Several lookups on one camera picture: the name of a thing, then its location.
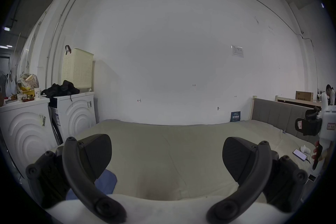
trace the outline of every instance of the beige mattress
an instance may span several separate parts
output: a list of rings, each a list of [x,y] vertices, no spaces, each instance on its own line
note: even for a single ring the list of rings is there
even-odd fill
[[[311,149],[311,154],[314,149],[309,142],[254,120],[187,126],[106,120],[76,139],[96,133],[108,134],[111,138],[112,158],[107,169],[118,180],[114,193],[163,201],[207,195],[227,197],[235,192],[238,184],[222,160],[223,144],[230,136],[256,144],[266,140],[279,156],[289,155],[305,170],[309,163],[292,152],[304,144]]]

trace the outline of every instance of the basket handle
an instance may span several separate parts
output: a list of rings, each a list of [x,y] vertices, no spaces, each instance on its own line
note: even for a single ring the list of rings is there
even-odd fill
[[[68,47],[69,52],[70,52],[70,54],[71,54],[71,48],[70,48],[70,46],[69,46],[69,45],[66,45],[66,46],[65,46],[65,55],[68,53],[67,47]]]

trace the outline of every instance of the bed headboard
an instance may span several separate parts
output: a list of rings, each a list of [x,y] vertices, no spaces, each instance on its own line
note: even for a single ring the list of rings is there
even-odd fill
[[[295,130],[295,120],[304,118],[308,107],[254,98],[251,109],[252,120],[266,122],[312,144],[319,140],[317,135],[304,136]]]

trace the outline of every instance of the laundry basket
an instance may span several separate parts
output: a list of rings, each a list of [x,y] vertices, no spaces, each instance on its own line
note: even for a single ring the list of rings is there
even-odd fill
[[[81,49],[65,46],[62,66],[62,82],[72,82],[78,89],[89,89],[92,86],[93,54]]]

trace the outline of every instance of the dryer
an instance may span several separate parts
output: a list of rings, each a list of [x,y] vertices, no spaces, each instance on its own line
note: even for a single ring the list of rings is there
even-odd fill
[[[0,128],[14,164],[26,178],[26,167],[57,146],[48,112],[49,98],[0,107]]]
[[[57,96],[51,101],[51,117],[57,124],[63,143],[96,125],[94,92]]]

